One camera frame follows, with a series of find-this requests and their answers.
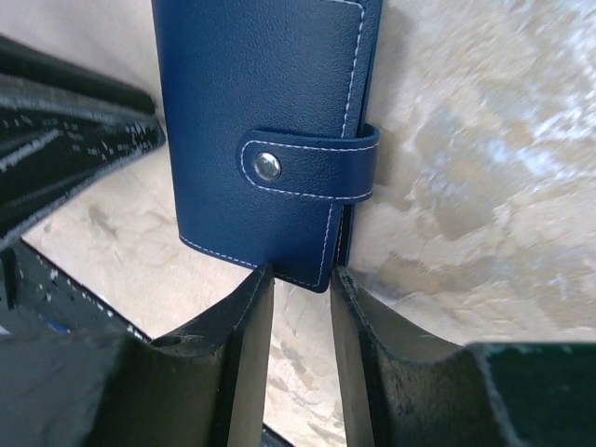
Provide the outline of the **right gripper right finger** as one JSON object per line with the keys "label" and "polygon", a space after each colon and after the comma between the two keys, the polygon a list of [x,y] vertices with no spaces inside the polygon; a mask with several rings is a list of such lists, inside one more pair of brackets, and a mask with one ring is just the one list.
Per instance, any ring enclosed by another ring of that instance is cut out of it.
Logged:
{"label": "right gripper right finger", "polygon": [[330,292],[348,445],[506,445],[469,350],[411,323],[343,267]]}

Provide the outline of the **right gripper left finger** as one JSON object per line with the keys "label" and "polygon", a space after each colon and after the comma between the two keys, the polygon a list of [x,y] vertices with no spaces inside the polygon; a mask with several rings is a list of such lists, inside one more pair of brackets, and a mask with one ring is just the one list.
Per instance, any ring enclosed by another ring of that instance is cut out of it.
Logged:
{"label": "right gripper left finger", "polygon": [[260,445],[273,298],[264,265],[152,342],[114,340],[88,445]]}

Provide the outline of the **blue card holder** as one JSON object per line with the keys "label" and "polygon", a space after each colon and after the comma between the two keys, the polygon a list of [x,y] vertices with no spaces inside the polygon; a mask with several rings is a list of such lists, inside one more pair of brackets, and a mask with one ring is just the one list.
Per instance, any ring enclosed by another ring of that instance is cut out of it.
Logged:
{"label": "blue card holder", "polygon": [[155,1],[180,239],[323,292],[373,192],[378,1]]}

